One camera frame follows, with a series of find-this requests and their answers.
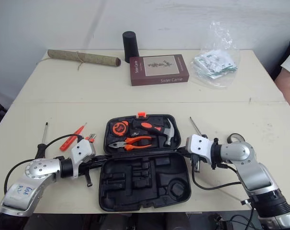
pliers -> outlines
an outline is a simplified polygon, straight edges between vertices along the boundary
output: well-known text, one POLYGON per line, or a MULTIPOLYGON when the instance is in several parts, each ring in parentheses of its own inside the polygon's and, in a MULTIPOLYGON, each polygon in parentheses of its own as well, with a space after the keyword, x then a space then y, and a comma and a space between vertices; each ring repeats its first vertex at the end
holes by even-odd
POLYGON ((125 150, 130 151, 130 150, 133 150, 133 149, 145 149, 145 148, 148 148, 148 147, 152 146, 152 144, 143 145, 143 146, 132 145, 133 143, 135 143, 137 141, 140 141, 142 139, 151 140, 152 137, 151 136, 138 136, 138 137, 135 137, 135 138, 126 138, 125 141, 114 142, 114 143, 110 144, 109 147, 116 148, 116 149, 117 148, 124 148, 125 150))

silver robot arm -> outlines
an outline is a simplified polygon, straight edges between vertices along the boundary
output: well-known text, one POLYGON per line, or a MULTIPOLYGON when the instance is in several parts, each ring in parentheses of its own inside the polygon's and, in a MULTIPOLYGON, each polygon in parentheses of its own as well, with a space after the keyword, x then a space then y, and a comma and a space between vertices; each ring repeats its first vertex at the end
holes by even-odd
POLYGON ((0 203, 0 229, 21 230, 33 214, 45 188, 60 177, 85 175, 88 187, 92 186, 89 169, 101 167, 106 160, 95 158, 94 134, 80 140, 68 159, 35 159, 31 161, 20 179, 7 191, 0 203))
POLYGON ((259 221, 265 230, 290 230, 290 205, 286 202, 276 182, 267 168, 256 161, 254 148, 244 141, 230 144, 218 144, 218 139, 208 140, 202 136, 192 135, 187 139, 186 149, 215 169, 222 162, 234 164, 237 176, 249 199, 242 202, 251 203, 259 214, 259 221))

book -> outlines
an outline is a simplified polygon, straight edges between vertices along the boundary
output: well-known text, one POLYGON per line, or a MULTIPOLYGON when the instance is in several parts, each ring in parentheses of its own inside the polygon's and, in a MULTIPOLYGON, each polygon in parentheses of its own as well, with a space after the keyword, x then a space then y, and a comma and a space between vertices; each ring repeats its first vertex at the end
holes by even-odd
POLYGON ((131 57, 131 85, 187 82, 189 72, 181 54, 131 57))

clear plastic bag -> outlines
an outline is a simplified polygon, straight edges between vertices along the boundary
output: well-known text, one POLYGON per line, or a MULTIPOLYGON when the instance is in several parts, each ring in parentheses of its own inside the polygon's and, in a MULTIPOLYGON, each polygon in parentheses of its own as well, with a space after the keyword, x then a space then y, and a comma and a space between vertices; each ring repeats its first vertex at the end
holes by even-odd
POLYGON ((239 62, 240 51, 229 31, 219 22, 212 22, 200 53, 191 62, 194 69, 191 79, 214 88, 226 88, 233 82, 239 62))

person's arm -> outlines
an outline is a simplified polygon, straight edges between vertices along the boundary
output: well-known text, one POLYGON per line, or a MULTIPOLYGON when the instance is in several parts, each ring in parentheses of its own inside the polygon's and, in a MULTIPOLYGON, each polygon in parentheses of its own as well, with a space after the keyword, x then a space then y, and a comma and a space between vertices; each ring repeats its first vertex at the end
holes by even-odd
POLYGON ((287 100, 290 105, 290 72, 282 68, 280 74, 275 80, 275 84, 283 93, 285 100, 287 100))

